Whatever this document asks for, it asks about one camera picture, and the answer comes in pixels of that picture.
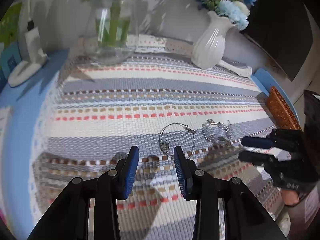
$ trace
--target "white ceramic vase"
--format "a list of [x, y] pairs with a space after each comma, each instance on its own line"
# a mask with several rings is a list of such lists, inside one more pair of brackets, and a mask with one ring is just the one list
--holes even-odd
[[218, 16], [209, 11], [210, 25], [202, 34], [192, 50], [192, 62], [199, 68], [207, 69], [215, 66], [223, 56], [227, 31], [235, 26], [227, 17]]

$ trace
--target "wall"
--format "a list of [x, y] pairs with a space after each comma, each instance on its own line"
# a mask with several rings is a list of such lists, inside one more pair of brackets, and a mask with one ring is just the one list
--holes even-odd
[[[209, 24], [205, 10], [198, 10], [194, 0], [137, 0], [139, 29], [141, 33], [175, 37], [197, 41]], [[88, 2], [81, 0], [31, 0], [31, 11], [38, 26], [41, 44], [45, 51], [65, 49], [83, 35], [90, 14]], [[283, 87], [294, 103], [309, 85], [320, 65], [320, 29], [309, 14], [314, 42], [308, 57], [293, 82], [281, 70], [268, 66], [270, 58], [255, 44], [248, 41], [238, 30], [228, 31], [225, 56], [245, 62], [253, 71], [266, 68]], [[28, 13], [23, 7], [20, 33], [27, 29]], [[20, 35], [20, 52], [27, 57], [23, 35]]]

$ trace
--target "woven table runner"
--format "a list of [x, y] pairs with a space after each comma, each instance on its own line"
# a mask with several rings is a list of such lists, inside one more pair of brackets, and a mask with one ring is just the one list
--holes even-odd
[[[192, 239], [196, 202], [183, 199], [174, 162], [158, 147], [159, 132], [173, 122], [196, 130], [195, 151], [192, 154], [192, 136], [172, 125], [163, 136], [170, 143], [170, 155], [175, 146], [181, 146], [212, 176], [241, 178], [267, 211], [277, 216], [283, 205], [279, 190], [266, 174], [237, 158], [243, 136], [264, 137], [275, 127], [251, 79], [219, 66], [195, 67], [190, 61], [192, 45], [183, 41], [142, 35], [136, 53], [113, 66], [92, 63], [82, 44], [79, 39], [70, 50], [35, 125], [29, 178], [34, 223], [73, 177], [96, 178], [137, 145], [140, 160], [132, 193], [126, 201], [117, 202], [121, 238]], [[230, 120], [231, 146], [206, 141], [201, 124], [207, 119]], [[225, 137], [223, 129], [211, 131]], [[270, 153], [283, 159], [288, 155], [278, 149]], [[219, 206], [223, 214], [221, 201]], [[223, 224], [221, 216], [221, 239]]]

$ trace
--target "jewelry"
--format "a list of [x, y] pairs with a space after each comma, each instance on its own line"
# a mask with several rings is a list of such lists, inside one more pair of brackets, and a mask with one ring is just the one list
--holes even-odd
[[231, 128], [231, 123], [228, 120], [228, 124], [225, 125], [223, 122], [215, 122], [212, 119], [208, 119], [207, 122], [202, 124], [202, 135], [204, 136], [204, 138], [208, 141], [208, 142], [212, 142], [213, 144], [217, 144], [218, 140], [215, 137], [214, 134], [210, 135], [209, 134], [209, 130], [208, 128], [210, 127], [210, 125], [216, 125], [218, 128], [223, 129], [226, 133], [226, 137], [228, 140], [228, 143], [230, 144], [231, 141], [231, 136], [232, 136], [232, 128]]
[[169, 155], [169, 147], [170, 147], [170, 144], [168, 142], [165, 142], [163, 141], [162, 137], [163, 137], [163, 133], [164, 133], [164, 130], [170, 126], [170, 125], [173, 125], [173, 124], [176, 124], [176, 125], [180, 125], [182, 126], [186, 131], [187, 133], [191, 133], [192, 136], [193, 136], [193, 147], [192, 147], [192, 153], [194, 152], [195, 150], [195, 133], [196, 131], [195, 130], [192, 130], [191, 128], [189, 128], [187, 125], [183, 124], [183, 123], [178, 123], [178, 122], [174, 122], [174, 123], [170, 123], [168, 124], [167, 126], [165, 126], [161, 132], [159, 133], [159, 148], [160, 150], [166, 154], [168, 157], [171, 158], [171, 156]]

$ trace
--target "silver bolt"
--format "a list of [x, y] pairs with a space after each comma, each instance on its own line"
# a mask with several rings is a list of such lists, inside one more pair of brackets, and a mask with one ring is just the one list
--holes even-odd
[[108, 171], [108, 175], [109, 175], [109, 176], [116, 176], [117, 173], [118, 173], [117, 170], [110, 170], [110, 171]]
[[240, 183], [241, 183], [241, 179], [239, 179], [238, 177], [233, 177], [233, 178], [231, 179], [231, 181], [232, 181], [232, 183], [234, 183], [234, 184], [240, 184]]
[[203, 176], [203, 175], [204, 175], [204, 171], [203, 171], [203, 170], [196, 170], [196, 171], [195, 171], [195, 174], [196, 174], [197, 176]]
[[80, 178], [74, 178], [73, 180], [72, 180], [72, 183], [73, 184], [79, 184], [81, 182], [81, 179]]

